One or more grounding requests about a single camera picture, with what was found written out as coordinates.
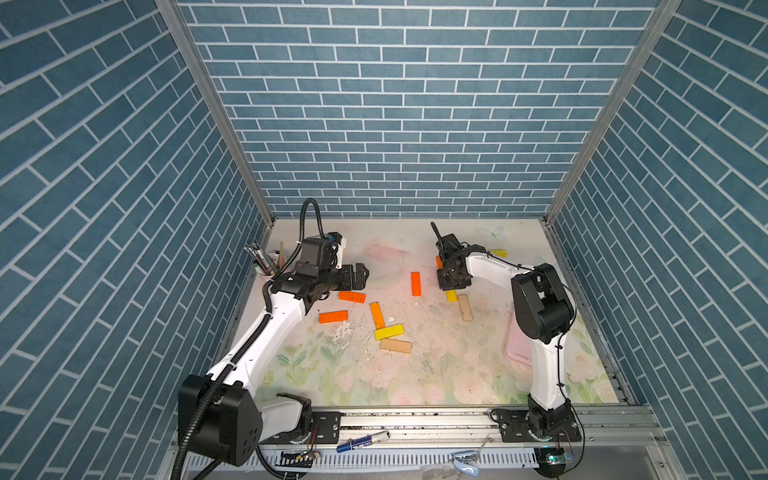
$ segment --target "orange wooden block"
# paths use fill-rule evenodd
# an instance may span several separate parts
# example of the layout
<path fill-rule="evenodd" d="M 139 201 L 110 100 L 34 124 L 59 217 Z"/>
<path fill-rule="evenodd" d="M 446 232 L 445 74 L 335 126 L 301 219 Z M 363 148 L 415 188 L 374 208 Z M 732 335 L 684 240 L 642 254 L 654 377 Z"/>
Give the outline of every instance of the orange wooden block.
<path fill-rule="evenodd" d="M 422 295 L 422 276 L 419 272 L 411 272 L 411 294 L 413 296 Z"/>
<path fill-rule="evenodd" d="M 339 300 L 346 300 L 354 303 L 365 303 L 366 295 L 364 293 L 355 292 L 339 292 Z"/>
<path fill-rule="evenodd" d="M 373 315 L 373 323 L 376 325 L 377 330 L 386 326 L 384 323 L 384 315 L 382 315 L 382 308 L 379 306 L 379 302 L 371 303 L 371 314 Z"/>
<path fill-rule="evenodd" d="M 325 312 L 320 314 L 320 323 L 343 322 L 349 319 L 346 310 L 339 312 Z"/>

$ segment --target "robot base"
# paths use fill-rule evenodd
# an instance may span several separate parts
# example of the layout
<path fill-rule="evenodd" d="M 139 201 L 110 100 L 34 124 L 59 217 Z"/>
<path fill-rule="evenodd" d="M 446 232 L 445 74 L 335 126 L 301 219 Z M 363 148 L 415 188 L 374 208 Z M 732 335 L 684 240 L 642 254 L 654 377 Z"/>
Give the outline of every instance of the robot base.
<path fill-rule="evenodd" d="M 335 445 L 339 441 L 340 428 L 341 412 L 312 412 L 310 435 L 315 437 L 314 442 L 316 444 Z M 286 433 L 280 433 L 264 440 L 262 445 L 295 445 L 291 440 L 296 441 Z"/>
<path fill-rule="evenodd" d="M 530 410 L 510 410 L 493 409 L 491 410 L 491 419 L 498 423 L 498 430 L 502 434 L 504 443 L 521 442 L 542 442 L 548 440 L 531 432 L 531 423 L 528 421 Z M 557 427 L 557 431 L 551 436 L 561 435 L 561 441 L 571 443 L 581 441 L 581 431 L 576 423 L 576 418 L 572 411 L 564 417 L 563 421 Z"/>

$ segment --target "pen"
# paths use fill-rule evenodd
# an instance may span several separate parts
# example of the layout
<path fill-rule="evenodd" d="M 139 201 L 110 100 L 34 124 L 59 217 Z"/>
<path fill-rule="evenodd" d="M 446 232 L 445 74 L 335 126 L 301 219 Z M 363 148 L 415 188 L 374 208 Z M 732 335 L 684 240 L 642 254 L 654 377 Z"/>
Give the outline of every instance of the pen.
<path fill-rule="evenodd" d="M 336 447 L 336 451 L 338 453 L 348 452 L 349 450 L 367 447 L 368 445 L 381 442 L 382 440 L 387 440 L 388 438 L 389 430 L 385 430 L 384 432 L 374 433 L 373 435 L 366 435 L 364 437 L 360 437 L 359 439 L 349 440 L 347 443 L 343 443 L 342 445 Z"/>

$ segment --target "beige wooden block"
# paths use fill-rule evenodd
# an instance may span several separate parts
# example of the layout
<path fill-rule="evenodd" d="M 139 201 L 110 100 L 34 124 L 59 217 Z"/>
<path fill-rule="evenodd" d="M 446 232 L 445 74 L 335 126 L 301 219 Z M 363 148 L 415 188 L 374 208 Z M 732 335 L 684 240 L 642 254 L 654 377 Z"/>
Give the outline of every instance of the beige wooden block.
<path fill-rule="evenodd" d="M 395 339 L 382 339 L 381 349 L 390 352 L 411 353 L 413 345 L 410 342 L 403 342 Z"/>
<path fill-rule="evenodd" d="M 472 309 L 469 307 L 469 297 L 467 297 L 466 295 L 459 295 L 458 307 L 462 311 L 462 319 L 465 322 L 471 322 L 472 320 L 474 320 L 472 318 Z"/>

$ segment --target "yellow wooden block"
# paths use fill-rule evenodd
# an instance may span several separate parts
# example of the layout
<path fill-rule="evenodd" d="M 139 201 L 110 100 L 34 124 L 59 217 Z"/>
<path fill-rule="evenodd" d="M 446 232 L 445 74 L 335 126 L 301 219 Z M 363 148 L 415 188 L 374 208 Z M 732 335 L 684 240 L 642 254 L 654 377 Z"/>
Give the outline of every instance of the yellow wooden block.
<path fill-rule="evenodd" d="M 381 339 L 388 339 L 390 336 L 402 335 L 405 332 L 406 332 L 406 329 L 402 328 L 401 324 L 398 324 L 398 325 L 388 326 L 383 329 L 378 329 L 373 332 L 373 335 L 376 337 L 376 341 L 378 342 Z"/>

